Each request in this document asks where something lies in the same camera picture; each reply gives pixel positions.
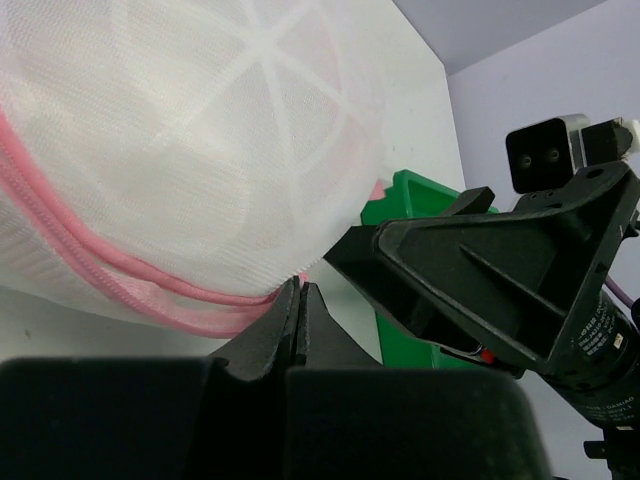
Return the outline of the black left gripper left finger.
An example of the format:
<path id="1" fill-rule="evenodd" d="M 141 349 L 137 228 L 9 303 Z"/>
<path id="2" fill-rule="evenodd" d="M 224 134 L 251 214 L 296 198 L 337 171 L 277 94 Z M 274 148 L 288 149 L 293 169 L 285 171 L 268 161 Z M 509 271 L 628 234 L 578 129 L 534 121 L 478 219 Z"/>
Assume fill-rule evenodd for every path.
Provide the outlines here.
<path id="1" fill-rule="evenodd" d="M 210 383 L 283 383 L 295 357 L 302 303 L 298 277 L 285 282 L 268 310 L 210 355 Z"/>

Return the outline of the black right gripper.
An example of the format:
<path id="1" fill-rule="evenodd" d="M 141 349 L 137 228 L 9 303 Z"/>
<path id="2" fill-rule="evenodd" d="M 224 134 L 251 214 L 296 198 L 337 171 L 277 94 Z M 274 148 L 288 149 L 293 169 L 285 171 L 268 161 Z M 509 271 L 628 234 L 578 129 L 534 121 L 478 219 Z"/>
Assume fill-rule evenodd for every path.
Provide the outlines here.
<path id="1" fill-rule="evenodd" d="M 515 210 L 388 221 L 373 249 L 501 361 L 532 370 L 590 423 L 639 427 L 639 326 L 604 292 L 635 236 L 639 180 L 625 162 L 580 170 Z"/>

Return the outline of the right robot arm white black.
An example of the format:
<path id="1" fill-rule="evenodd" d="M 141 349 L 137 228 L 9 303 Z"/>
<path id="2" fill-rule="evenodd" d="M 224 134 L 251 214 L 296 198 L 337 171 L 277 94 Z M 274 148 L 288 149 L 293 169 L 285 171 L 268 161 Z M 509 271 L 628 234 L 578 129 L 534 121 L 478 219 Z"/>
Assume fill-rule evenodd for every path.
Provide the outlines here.
<path id="1" fill-rule="evenodd" d="M 356 226 L 327 262 L 406 334 L 513 376 L 537 373 L 601 429 L 585 453 L 616 479 L 639 475 L 639 308 L 607 285 L 639 233 L 639 180 L 623 162 L 494 213 L 489 188 L 442 214 Z"/>

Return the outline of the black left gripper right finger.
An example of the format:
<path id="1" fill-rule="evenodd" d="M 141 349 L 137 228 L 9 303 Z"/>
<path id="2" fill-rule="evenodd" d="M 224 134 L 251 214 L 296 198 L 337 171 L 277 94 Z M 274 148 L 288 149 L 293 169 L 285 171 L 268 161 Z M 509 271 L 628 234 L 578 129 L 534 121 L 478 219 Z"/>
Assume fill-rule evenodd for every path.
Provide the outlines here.
<path id="1" fill-rule="evenodd" d="M 331 316 L 319 287 L 306 283 L 298 319 L 298 369 L 342 373 L 381 368 Z"/>

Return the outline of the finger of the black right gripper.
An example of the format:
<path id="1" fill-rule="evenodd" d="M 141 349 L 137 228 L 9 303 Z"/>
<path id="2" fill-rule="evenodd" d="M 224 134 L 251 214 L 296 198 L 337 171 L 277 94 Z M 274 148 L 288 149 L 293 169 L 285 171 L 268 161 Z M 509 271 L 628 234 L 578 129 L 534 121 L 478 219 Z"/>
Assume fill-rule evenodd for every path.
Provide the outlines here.
<path id="1" fill-rule="evenodd" d="M 444 318 L 383 258 L 374 239 L 386 221 L 353 228 L 325 259 L 373 306 L 375 315 L 383 316 L 405 336 L 474 366 L 493 367 L 492 352 Z"/>

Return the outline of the mesh laundry bag pink trim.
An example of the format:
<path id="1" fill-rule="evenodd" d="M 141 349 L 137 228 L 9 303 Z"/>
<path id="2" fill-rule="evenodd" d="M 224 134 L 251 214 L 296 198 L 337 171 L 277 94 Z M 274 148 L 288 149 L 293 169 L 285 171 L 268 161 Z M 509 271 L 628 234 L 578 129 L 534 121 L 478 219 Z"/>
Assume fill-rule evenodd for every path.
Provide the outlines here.
<path id="1" fill-rule="evenodd" d="M 359 1 L 5 1 L 1 284 L 226 339 L 373 197 Z"/>

